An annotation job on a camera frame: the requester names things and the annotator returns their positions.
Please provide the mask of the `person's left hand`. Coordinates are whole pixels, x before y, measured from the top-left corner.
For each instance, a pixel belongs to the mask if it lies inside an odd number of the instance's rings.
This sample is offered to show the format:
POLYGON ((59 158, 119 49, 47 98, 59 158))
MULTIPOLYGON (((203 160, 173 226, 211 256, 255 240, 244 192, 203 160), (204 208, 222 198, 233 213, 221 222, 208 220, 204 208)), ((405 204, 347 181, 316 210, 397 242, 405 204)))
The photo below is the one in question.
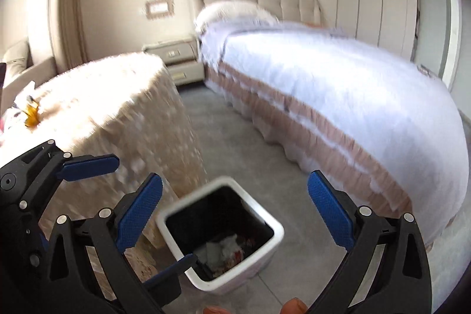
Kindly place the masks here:
POLYGON ((217 307, 217 306, 207 306, 203 310, 204 314, 231 314, 229 310, 222 308, 222 307, 217 307))

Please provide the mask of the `person's right hand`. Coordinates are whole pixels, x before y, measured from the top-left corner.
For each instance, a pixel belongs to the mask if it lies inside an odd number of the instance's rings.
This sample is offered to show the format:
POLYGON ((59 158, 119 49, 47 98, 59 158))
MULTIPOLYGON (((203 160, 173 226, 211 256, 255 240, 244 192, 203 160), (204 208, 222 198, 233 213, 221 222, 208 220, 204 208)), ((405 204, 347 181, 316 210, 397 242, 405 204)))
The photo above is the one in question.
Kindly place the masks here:
POLYGON ((287 301, 280 309, 280 314, 305 314, 307 305, 299 298, 295 297, 287 301))

